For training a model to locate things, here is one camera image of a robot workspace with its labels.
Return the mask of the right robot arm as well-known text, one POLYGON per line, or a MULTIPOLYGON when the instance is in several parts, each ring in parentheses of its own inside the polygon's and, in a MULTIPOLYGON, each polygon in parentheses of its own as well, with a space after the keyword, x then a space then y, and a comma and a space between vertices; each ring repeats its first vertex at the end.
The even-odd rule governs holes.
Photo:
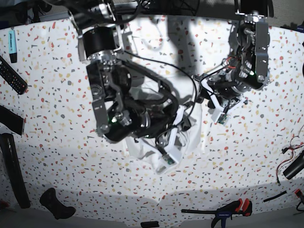
POLYGON ((110 143, 127 141, 130 154, 148 160, 162 174, 182 160, 180 135, 190 103, 180 104, 170 86, 152 71, 119 58, 123 17, 110 0, 66 0, 78 33, 79 58, 86 62, 96 131, 110 143))

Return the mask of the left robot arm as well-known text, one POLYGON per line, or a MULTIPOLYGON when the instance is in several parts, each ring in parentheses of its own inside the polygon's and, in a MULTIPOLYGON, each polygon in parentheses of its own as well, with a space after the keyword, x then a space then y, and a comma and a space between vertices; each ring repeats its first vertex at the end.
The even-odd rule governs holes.
POLYGON ((196 76, 199 82, 197 103, 208 100, 211 119, 225 125, 232 111, 248 100, 243 94, 252 89, 261 90, 270 82, 268 47, 270 35, 267 17, 273 17, 270 0, 236 0, 238 25, 230 33, 230 54, 224 66, 213 73, 196 76))

